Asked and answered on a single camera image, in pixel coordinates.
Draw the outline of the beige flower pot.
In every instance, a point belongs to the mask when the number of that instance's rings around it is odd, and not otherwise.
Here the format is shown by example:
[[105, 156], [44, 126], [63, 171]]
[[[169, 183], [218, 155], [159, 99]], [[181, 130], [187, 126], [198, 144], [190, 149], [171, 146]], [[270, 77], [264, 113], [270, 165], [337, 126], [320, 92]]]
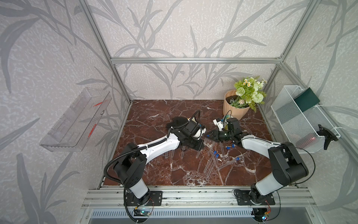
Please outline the beige flower pot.
[[249, 111], [249, 106], [239, 106], [236, 90], [230, 90], [225, 94], [223, 103], [223, 115], [231, 115], [241, 120]]

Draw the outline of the dark green card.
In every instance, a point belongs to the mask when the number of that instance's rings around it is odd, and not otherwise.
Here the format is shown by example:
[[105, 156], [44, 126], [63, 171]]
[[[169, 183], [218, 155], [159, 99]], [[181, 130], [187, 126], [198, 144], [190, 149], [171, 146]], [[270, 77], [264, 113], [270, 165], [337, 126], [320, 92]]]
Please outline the dark green card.
[[297, 95], [294, 98], [294, 101], [302, 112], [305, 112], [320, 103], [320, 99], [311, 88], [307, 88], [302, 93]]

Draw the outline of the green white artificial flowers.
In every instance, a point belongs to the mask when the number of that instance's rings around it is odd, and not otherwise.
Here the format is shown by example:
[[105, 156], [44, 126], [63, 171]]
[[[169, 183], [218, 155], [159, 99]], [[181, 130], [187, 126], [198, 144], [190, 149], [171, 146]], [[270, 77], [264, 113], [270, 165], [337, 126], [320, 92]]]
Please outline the green white artificial flowers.
[[259, 77], [247, 77], [234, 84], [239, 106], [249, 106], [254, 112], [257, 105], [265, 104], [264, 98], [267, 96], [263, 90], [267, 81], [258, 79]]

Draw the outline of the aluminium front rail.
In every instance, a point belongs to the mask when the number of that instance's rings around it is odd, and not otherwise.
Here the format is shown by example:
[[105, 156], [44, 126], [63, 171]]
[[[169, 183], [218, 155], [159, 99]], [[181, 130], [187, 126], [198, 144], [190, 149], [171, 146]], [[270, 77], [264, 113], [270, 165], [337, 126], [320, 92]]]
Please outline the aluminium front rail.
[[[239, 207], [234, 190], [249, 190], [248, 186], [150, 186], [151, 191], [162, 191], [159, 208], [236, 208]], [[316, 207], [308, 188], [285, 187], [266, 200], [271, 208]], [[82, 209], [123, 208], [123, 188], [104, 186], [89, 190]]]

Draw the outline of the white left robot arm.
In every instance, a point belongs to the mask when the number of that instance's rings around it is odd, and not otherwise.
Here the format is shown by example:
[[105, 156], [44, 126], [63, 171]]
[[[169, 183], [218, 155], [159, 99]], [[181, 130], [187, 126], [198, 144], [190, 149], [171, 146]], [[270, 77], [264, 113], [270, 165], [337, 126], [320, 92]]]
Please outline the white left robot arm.
[[124, 153], [114, 163], [113, 170], [126, 190], [129, 190], [137, 199], [149, 197], [149, 189], [142, 176], [146, 165], [153, 159], [174, 151], [179, 147], [188, 147], [196, 151], [204, 148], [202, 135], [206, 127], [195, 119], [175, 117], [166, 125], [166, 136], [146, 144], [128, 144]]

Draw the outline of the clear acrylic wall shelf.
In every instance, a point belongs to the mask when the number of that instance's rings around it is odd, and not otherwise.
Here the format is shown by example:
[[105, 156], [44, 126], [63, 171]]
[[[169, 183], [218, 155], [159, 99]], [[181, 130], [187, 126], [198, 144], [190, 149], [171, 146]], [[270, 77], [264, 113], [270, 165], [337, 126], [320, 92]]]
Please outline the clear acrylic wall shelf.
[[40, 142], [50, 152], [81, 152], [112, 100], [108, 90], [84, 88]]

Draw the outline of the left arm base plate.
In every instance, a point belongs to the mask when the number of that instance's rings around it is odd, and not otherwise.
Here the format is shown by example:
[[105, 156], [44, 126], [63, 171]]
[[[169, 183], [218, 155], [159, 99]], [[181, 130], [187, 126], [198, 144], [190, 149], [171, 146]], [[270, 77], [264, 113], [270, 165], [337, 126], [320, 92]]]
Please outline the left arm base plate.
[[125, 192], [124, 201], [127, 206], [154, 205], [161, 206], [163, 191], [150, 191], [141, 198], [137, 198], [133, 193]]

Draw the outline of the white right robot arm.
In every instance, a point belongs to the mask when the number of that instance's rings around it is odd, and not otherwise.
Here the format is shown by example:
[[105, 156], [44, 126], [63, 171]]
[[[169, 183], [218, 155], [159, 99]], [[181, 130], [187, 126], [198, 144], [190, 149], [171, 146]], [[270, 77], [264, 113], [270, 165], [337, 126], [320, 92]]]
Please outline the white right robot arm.
[[297, 148], [290, 142], [278, 143], [258, 138], [241, 130], [236, 118], [213, 120], [217, 129], [210, 131], [207, 138], [215, 142], [231, 141], [234, 145], [267, 157], [271, 173], [252, 185], [253, 197], [263, 197], [309, 175]]

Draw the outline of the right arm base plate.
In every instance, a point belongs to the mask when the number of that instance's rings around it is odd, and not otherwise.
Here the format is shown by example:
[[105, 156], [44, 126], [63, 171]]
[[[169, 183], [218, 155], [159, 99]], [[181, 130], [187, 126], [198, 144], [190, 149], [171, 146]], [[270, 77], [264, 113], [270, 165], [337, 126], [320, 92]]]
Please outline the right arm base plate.
[[276, 205], [272, 193], [262, 196], [252, 190], [234, 190], [234, 196], [238, 205]]

